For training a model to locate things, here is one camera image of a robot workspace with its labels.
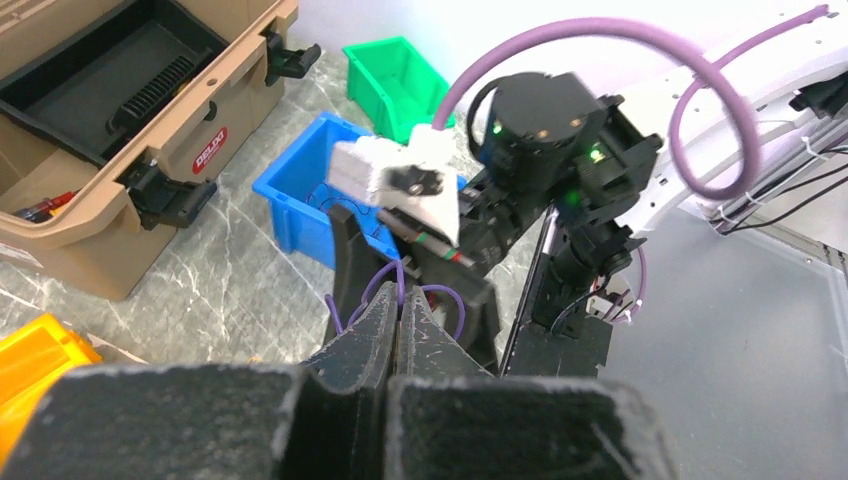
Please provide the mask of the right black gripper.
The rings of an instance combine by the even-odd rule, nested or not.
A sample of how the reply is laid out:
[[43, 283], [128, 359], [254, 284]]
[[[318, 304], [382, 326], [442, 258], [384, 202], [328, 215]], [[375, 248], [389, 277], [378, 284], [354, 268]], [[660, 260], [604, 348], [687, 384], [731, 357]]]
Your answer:
[[[447, 333], [484, 370], [497, 374], [500, 312], [495, 287], [483, 276], [549, 207], [550, 191], [484, 168], [459, 188], [458, 204], [457, 247], [398, 208], [383, 208], [378, 218], [391, 231], [399, 259], [420, 272], [419, 284], [447, 301]], [[328, 218], [335, 270], [323, 345], [344, 333], [387, 282], [397, 287], [397, 313], [390, 321], [397, 328], [405, 302], [403, 265], [371, 247], [351, 210], [334, 205]]]

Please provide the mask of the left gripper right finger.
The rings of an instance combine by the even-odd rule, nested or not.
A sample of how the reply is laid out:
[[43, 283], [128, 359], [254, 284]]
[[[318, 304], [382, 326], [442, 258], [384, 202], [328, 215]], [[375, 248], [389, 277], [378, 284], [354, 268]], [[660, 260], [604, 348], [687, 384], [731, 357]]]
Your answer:
[[[420, 376], [457, 346], [420, 288], [406, 296], [385, 404], [387, 479], [673, 479], [654, 409], [634, 388], [576, 377]], [[425, 342], [416, 333], [429, 332]]]

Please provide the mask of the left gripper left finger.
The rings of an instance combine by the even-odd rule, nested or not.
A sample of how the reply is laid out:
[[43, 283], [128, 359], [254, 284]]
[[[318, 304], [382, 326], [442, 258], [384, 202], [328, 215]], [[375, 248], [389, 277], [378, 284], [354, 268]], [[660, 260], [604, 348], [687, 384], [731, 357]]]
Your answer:
[[38, 404], [5, 479], [378, 479], [397, 288], [295, 365], [103, 365]]

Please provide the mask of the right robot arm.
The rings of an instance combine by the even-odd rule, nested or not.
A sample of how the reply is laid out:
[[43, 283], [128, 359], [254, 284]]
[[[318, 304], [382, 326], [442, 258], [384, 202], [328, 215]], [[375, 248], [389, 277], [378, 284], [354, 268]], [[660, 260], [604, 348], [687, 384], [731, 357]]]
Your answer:
[[[582, 18], [519, 34], [474, 62], [407, 140], [339, 140], [331, 186], [372, 207], [395, 241], [379, 253], [343, 205], [328, 336], [352, 330], [383, 284], [447, 305], [450, 344], [490, 373], [596, 376], [613, 316], [589, 311], [642, 259], [647, 232], [688, 196], [756, 186], [761, 148], [847, 105], [846, 19], [816, 6], [709, 59], [644, 23]], [[598, 96], [573, 73], [486, 74], [578, 36], [649, 46], [680, 64], [662, 81]]]

